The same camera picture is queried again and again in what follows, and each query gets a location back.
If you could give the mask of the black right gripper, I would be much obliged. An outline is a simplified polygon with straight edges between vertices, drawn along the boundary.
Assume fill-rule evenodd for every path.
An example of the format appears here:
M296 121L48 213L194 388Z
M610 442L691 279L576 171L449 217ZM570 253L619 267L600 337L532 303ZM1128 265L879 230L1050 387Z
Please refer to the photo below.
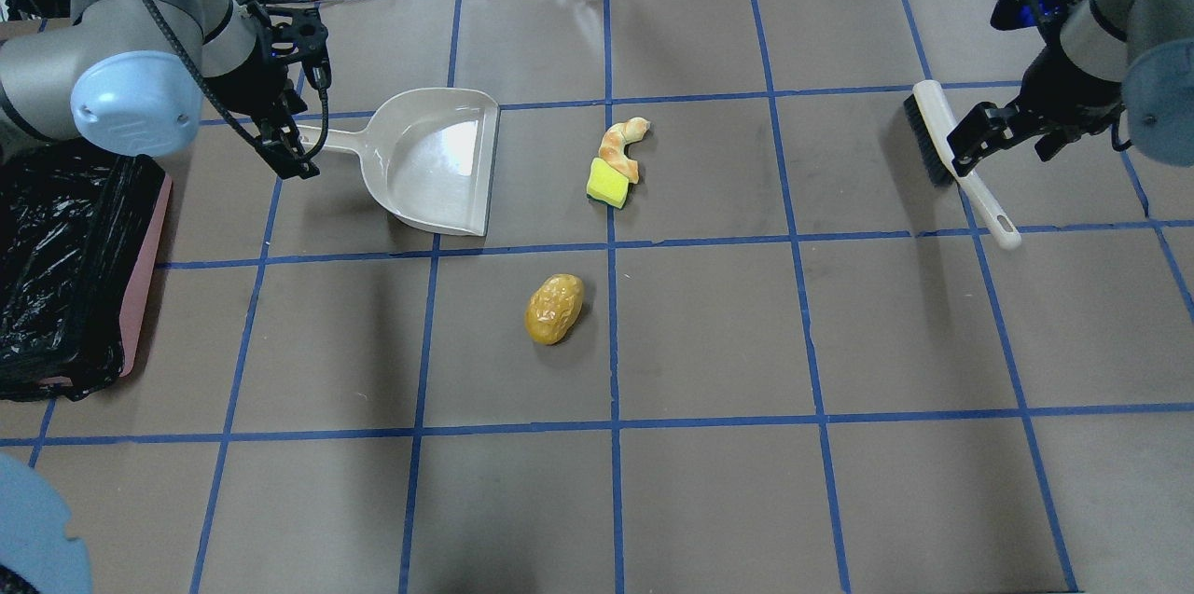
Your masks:
M1072 55L1061 49L1061 27L1083 0L998 0L991 25L999 32L1026 27L1041 33L1044 48L1020 81L1018 97L1007 106L977 103L952 128L950 165L958 177L967 177L983 160L1035 139L1039 157L1057 157L1066 145L1087 135L1109 131L1116 151L1124 114L1120 85L1081 71Z

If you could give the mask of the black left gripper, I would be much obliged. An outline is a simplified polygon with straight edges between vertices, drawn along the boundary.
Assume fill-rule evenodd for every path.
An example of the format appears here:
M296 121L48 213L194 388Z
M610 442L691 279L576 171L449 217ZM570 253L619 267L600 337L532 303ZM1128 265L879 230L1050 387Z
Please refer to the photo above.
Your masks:
M307 109L290 81L289 67L302 68L308 87L328 111L331 59L326 41L328 29L314 7L266 7L247 5L250 23L256 26L257 48L250 56L248 116L256 121L257 157L281 179L310 179L320 174L314 163L321 128L296 125L293 117ZM313 130L315 141L303 143L303 131Z

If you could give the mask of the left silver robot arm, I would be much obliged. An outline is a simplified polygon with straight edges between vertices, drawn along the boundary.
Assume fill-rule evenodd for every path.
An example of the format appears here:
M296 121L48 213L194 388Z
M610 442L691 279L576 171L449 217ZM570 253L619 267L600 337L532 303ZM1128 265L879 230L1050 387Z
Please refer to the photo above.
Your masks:
M70 25L4 41L4 157L84 140L121 157L193 143L209 105L282 179L316 176L324 137L289 76L321 102L327 29L315 10L239 0L70 0Z

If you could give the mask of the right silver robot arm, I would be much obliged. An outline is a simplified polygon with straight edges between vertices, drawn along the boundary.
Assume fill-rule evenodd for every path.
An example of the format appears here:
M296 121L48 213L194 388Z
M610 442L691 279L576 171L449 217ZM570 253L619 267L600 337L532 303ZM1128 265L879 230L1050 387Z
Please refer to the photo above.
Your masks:
M1036 29L1044 45L1007 105L975 104L947 136L959 176L1032 141L1050 161L1109 131L1118 151L1188 169L1193 161L1193 0L998 0L999 32Z

